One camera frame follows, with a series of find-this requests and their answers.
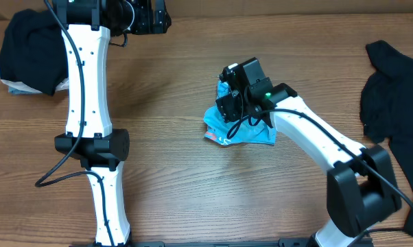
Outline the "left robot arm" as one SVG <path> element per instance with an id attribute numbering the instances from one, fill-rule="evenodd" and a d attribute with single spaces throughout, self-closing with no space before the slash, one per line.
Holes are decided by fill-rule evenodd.
<path id="1" fill-rule="evenodd" d="M 132 246 L 123 196 L 130 150 L 126 129 L 110 120 L 106 62 L 113 36 L 164 34 L 172 24 L 164 0 L 54 1 L 67 52 L 69 113 L 55 148 L 79 160 L 91 186 L 97 220 L 93 246 Z"/>

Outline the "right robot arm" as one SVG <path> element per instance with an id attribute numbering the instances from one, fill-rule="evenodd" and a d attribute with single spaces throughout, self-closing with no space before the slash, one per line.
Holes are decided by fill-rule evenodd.
<path id="1" fill-rule="evenodd" d="M 371 246 L 373 226 L 401 208 L 389 153 L 380 145 L 366 148 L 317 116 L 287 84 L 273 85 L 260 62 L 251 58 L 223 68 L 220 82 L 229 92 L 217 99 L 225 122 L 265 123 L 295 142 L 327 176 L 330 220 L 311 236 L 308 246 Z"/>

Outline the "light blue t-shirt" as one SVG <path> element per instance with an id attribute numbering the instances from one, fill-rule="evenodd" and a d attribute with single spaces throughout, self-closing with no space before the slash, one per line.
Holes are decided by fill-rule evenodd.
<path id="1" fill-rule="evenodd" d="M 255 125 L 256 119 L 251 118 L 252 126 L 245 120 L 239 130 L 231 139 L 227 137 L 228 131 L 236 124 L 225 123 L 217 106 L 210 107 L 204 114 L 204 123 L 207 130 L 204 136 L 220 145 L 228 146 L 240 143 L 256 143 L 274 145 L 276 142 L 276 130 L 269 128 L 264 121 Z"/>

